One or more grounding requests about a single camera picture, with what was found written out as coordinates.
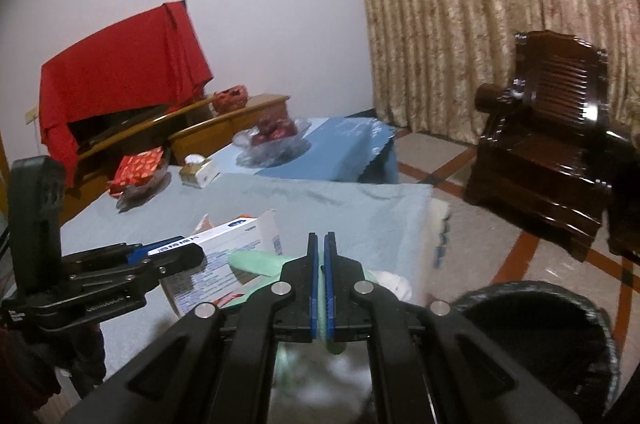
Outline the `green rubber glove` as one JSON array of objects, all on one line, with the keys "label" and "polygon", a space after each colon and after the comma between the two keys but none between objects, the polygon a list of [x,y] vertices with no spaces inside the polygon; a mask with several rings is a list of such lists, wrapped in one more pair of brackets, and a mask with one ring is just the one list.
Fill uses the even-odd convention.
[{"label": "green rubber glove", "polygon": [[334,343],[366,342],[373,391],[390,418],[414,411],[424,387],[406,304],[366,279],[360,263],[340,256],[333,246],[324,251],[311,246],[305,256],[285,262],[277,280],[244,303],[222,309],[218,326],[231,340],[215,413],[257,418],[270,394],[277,344],[309,344],[321,323]]}]

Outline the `white blue medicine box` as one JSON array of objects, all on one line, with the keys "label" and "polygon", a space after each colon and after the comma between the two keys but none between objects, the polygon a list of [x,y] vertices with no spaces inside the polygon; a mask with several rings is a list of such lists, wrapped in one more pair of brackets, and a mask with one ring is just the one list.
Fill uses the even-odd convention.
[{"label": "white blue medicine box", "polygon": [[176,243],[198,244],[205,255],[198,268],[162,281],[171,308],[179,317],[199,303],[214,303],[230,292],[242,292],[247,298],[279,277],[288,261],[271,209],[257,218],[239,217]]}]

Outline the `orange foam net sleeve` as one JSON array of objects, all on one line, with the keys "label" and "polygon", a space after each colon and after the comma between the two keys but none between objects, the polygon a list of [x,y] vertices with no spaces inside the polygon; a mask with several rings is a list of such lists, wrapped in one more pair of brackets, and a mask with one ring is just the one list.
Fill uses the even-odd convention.
[{"label": "orange foam net sleeve", "polygon": [[246,295],[242,292],[230,292],[214,301],[217,308],[229,308],[244,303]]}]

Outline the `foil wrapper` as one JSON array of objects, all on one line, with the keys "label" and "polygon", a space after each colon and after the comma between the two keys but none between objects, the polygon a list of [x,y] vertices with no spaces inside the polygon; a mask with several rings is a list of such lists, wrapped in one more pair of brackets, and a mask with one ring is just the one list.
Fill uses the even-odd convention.
[{"label": "foil wrapper", "polygon": [[207,215],[205,215],[200,222],[198,223],[198,225],[196,226],[196,228],[193,231],[193,235],[198,234],[198,233],[202,233],[205,231],[208,231],[210,229],[212,229],[214,227],[214,225],[212,224],[212,222],[210,221],[209,217]]}]

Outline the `black lined trash bin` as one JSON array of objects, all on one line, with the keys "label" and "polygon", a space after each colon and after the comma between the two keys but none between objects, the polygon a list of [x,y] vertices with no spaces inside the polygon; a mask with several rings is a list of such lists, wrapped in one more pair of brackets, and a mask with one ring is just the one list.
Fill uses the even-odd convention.
[{"label": "black lined trash bin", "polygon": [[620,354],[608,313],[544,281],[489,285],[451,303],[571,407],[597,423],[620,388]]}]

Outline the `red gift packet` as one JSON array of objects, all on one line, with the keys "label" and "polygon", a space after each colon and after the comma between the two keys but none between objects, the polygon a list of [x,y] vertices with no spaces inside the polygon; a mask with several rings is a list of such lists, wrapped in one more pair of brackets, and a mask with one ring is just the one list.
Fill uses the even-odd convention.
[{"label": "red gift packet", "polygon": [[136,155],[124,156],[114,178],[108,183],[110,196],[121,196],[129,185],[141,187],[147,184],[160,168],[164,153],[163,147],[154,147]]}]

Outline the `small tissue box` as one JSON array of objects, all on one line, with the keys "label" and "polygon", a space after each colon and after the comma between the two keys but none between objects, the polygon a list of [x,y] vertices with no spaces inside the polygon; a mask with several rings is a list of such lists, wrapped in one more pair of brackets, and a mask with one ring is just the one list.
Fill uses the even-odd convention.
[{"label": "small tissue box", "polygon": [[186,155],[179,170],[182,184],[196,189],[206,188],[218,175],[219,169],[213,159],[200,154]]}]

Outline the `light blue towel tablecloth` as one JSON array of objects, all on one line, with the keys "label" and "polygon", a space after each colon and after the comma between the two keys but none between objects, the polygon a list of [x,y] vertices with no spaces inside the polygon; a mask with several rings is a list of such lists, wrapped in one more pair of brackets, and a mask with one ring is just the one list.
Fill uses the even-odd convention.
[{"label": "light blue towel tablecloth", "polygon": [[[274,214],[282,251],[298,257],[309,233],[336,236],[337,251],[371,271],[405,277],[413,303],[423,303],[436,248],[447,235],[450,206],[424,184],[365,184],[270,179],[245,173],[218,176],[203,190],[172,177],[168,187],[124,213],[102,194],[61,229],[62,251],[120,242],[151,243],[189,236],[203,217],[221,225],[241,215]],[[367,348],[350,344],[332,355],[314,342],[284,345],[288,365],[274,381],[273,423],[371,423],[374,420]]]}]

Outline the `wooden tv cabinet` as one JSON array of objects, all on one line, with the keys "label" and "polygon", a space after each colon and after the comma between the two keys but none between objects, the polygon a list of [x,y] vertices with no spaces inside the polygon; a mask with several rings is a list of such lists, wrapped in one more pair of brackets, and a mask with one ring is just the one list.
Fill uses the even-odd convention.
[{"label": "wooden tv cabinet", "polygon": [[181,165],[191,153],[213,154],[231,143],[236,132],[255,126],[262,116],[288,116],[284,94],[258,94],[242,109],[218,114],[211,98],[142,121],[78,154],[73,188],[66,192],[60,222],[68,222],[107,189],[122,158],[153,147],[167,151],[168,162]]}]

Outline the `red cloth cover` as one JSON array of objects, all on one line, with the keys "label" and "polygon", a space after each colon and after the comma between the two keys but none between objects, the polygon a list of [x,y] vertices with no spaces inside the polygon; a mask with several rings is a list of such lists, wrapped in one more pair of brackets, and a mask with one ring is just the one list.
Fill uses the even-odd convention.
[{"label": "red cloth cover", "polygon": [[186,4],[166,2],[95,32],[43,64],[41,142],[64,166],[71,187],[79,162],[71,123],[155,105],[176,109],[201,98],[212,79]]}]

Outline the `glass fruit bowl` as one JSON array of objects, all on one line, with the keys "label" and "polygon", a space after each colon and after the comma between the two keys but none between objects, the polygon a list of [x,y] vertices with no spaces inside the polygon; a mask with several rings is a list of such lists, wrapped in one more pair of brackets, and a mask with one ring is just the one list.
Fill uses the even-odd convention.
[{"label": "glass fruit bowl", "polygon": [[295,121],[298,133],[291,138],[267,142],[258,147],[250,145],[250,138],[257,132],[256,125],[235,133],[232,144],[241,150],[236,158],[239,166],[246,168],[274,167],[302,156],[310,149],[310,142],[305,138],[311,122],[306,118],[291,118]]}]

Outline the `red woven basket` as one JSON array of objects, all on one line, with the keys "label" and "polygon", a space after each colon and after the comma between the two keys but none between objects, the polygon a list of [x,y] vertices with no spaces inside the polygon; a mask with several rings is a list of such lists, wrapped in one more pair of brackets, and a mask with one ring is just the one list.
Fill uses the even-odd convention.
[{"label": "red woven basket", "polygon": [[244,109],[247,102],[248,92],[244,84],[217,91],[212,100],[214,111],[219,115]]}]

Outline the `red apples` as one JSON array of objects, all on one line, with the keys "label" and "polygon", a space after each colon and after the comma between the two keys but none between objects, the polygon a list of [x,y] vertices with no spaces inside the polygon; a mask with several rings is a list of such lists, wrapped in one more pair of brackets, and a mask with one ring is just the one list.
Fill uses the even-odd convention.
[{"label": "red apples", "polygon": [[266,116],[260,118],[256,124],[257,132],[250,138],[250,145],[258,147],[271,141],[291,138],[297,135],[295,121],[288,117]]}]

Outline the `blue plastic table cover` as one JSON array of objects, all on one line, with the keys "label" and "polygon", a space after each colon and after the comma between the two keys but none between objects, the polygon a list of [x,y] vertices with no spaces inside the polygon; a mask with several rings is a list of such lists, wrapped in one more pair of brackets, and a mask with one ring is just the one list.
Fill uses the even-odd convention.
[{"label": "blue plastic table cover", "polygon": [[396,130],[372,117],[314,118],[305,133],[306,152],[272,167],[238,164],[241,149],[229,144],[212,155],[221,173],[279,179],[396,184]]}]

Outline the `dark wooden side table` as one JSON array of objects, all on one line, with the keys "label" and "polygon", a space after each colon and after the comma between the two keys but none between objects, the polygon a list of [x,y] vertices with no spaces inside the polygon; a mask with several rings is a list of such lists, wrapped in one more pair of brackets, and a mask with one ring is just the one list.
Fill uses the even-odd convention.
[{"label": "dark wooden side table", "polygon": [[639,150],[629,143],[608,160],[608,248],[614,255],[639,263]]}]

